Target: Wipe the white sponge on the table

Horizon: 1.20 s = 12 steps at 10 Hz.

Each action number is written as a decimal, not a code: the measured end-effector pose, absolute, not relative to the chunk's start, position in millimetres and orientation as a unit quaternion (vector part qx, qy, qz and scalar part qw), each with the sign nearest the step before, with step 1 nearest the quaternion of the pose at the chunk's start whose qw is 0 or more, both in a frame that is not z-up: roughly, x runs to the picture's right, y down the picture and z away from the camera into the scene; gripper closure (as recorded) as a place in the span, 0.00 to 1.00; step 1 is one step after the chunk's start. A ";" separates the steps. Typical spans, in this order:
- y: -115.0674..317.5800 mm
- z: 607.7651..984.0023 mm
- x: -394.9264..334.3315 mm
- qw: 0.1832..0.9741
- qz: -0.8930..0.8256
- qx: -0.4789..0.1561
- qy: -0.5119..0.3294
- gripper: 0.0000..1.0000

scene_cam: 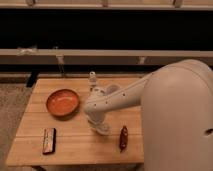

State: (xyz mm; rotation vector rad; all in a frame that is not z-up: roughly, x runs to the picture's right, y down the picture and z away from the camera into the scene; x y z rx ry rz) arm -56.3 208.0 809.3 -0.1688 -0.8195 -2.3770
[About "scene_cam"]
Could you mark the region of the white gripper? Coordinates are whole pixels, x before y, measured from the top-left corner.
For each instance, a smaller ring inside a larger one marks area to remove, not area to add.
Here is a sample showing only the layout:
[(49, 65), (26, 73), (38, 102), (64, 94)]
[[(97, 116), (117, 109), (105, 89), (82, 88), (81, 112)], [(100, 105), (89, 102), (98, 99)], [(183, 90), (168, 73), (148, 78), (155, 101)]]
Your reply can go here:
[[(91, 71), (89, 73), (89, 85), (90, 85), (90, 91), (94, 87), (96, 87), (97, 83), (96, 73), (94, 71)], [(93, 131), (96, 131), (100, 135), (109, 135), (110, 134), (110, 126), (104, 121), (103, 118), (99, 120), (93, 120), (91, 118), (88, 118), (88, 123)]]

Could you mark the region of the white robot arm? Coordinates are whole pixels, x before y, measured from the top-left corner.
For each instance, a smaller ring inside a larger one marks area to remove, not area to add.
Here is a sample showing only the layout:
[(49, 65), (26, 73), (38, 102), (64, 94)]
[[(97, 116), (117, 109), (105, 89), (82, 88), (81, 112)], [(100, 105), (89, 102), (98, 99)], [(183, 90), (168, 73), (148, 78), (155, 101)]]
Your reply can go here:
[(84, 105), (91, 127), (139, 106), (145, 171), (213, 171), (213, 70), (199, 60), (166, 65), (125, 88), (94, 87)]

